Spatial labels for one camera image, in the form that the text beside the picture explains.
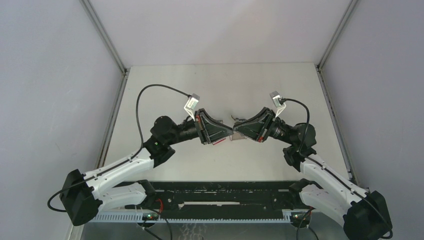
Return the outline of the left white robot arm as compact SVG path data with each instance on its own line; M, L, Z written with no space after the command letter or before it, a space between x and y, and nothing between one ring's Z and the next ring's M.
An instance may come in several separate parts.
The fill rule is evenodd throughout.
M105 210L126 205L153 207L157 196L147 180L127 186L120 184L128 177L165 163L175 153L172 145L195 138L207 145L233 134L231 127L210 117L203 108L181 124L168 116L160 116L150 132L151 137L142 146L149 153L147 158L136 152L98 169L85 173L76 169L67 174L59 199L74 226L88 223Z

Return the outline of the red white staple box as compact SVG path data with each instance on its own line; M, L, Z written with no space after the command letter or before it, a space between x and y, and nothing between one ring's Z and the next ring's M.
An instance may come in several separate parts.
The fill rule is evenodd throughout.
M219 139L219 140L213 142L212 145L215 146L215 145L217 145L217 144L219 144L219 143L221 143L221 142L223 142L225 140L226 140L226 138Z

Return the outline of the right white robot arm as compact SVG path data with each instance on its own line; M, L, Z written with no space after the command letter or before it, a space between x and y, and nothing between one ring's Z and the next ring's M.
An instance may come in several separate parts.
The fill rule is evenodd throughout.
M350 240L391 239L393 225L384 196L334 171L313 149L316 131L309 113L306 119L291 126L265 107L254 117L235 123L233 130L259 143L273 138L289 145L282 150L285 161L307 177L289 194L293 207L306 205L325 214L342 226Z

